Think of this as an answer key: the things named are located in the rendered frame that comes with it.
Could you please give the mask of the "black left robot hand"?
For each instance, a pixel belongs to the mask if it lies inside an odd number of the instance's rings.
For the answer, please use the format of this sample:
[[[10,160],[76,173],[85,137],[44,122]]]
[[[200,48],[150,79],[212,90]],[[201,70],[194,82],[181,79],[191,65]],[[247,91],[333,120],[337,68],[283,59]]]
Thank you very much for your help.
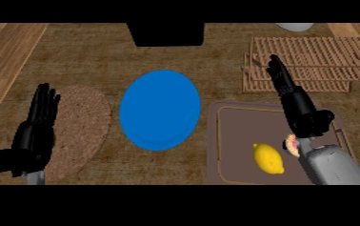
[[[15,132],[11,149],[0,150],[0,173],[14,177],[33,174],[46,168],[55,145],[55,121],[61,95],[48,83],[39,85],[27,119]]]

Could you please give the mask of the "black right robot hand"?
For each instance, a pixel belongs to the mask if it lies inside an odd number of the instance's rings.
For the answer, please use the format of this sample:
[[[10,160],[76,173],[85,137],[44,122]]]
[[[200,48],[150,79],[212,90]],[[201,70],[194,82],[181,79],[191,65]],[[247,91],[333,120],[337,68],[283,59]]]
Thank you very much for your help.
[[[336,114],[319,110],[303,89],[294,83],[285,64],[277,54],[271,55],[268,73],[284,105],[288,126],[299,138],[324,136],[330,131]]]

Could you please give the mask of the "wooden tiered shelf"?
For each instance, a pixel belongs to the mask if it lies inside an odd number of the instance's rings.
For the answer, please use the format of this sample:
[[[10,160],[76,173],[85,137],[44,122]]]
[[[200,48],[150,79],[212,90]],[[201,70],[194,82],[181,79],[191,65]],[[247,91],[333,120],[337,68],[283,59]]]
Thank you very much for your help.
[[[246,53],[244,91],[274,92],[268,73],[277,54],[308,92],[350,92],[360,81],[360,37],[255,37]]]

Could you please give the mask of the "brown rectangular tray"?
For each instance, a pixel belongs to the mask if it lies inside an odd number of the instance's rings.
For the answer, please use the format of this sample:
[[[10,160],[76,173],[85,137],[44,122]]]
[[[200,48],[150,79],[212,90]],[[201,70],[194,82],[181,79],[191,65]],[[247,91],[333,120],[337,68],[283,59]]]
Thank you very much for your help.
[[[284,149],[293,131],[284,107],[241,101],[216,101],[209,106],[207,179],[212,184],[312,185],[299,158]],[[255,144],[266,143],[280,151],[283,175],[268,174],[255,160]]]

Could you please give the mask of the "brown woven round placemat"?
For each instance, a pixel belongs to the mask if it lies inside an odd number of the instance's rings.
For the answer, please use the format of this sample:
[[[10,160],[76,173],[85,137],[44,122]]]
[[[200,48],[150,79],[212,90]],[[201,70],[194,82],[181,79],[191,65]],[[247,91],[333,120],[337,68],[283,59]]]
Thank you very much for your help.
[[[55,146],[45,168],[45,181],[55,182],[76,174],[105,143],[111,123],[111,105],[104,92],[73,85],[61,95],[55,122]]]

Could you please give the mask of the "yellow lemon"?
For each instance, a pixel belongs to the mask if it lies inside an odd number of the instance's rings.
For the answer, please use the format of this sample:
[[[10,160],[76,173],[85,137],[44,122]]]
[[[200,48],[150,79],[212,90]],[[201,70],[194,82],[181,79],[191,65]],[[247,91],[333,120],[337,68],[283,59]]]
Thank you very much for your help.
[[[255,144],[255,159],[259,168],[271,175],[285,172],[281,153],[269,144]]]

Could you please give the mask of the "white round object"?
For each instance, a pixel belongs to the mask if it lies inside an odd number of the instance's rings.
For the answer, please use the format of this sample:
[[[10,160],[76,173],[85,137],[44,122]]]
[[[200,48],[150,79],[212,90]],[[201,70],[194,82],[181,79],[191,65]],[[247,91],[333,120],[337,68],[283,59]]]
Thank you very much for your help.
[[[278,23],[283,29],[296,32],[308,31],[314,25],[314,23]]]

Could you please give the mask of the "blue oval plate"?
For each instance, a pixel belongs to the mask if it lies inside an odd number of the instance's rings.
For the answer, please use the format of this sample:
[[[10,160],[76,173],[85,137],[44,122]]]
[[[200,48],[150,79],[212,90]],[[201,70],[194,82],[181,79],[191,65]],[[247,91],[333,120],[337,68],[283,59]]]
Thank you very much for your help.
[[[175,148],[194,134],[201,108],[200,92],[188,76],[173,70],[148,72],[132,83],[119,107],[126,137],[144,150]]]

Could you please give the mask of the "black appliance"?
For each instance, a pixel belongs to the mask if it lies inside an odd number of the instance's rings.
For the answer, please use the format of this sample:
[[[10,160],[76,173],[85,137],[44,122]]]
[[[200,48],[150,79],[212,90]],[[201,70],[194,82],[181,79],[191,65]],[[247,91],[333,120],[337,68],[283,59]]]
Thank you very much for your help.
[[[204,43],[203,23],[129,23],[139,47],[190,47]]]

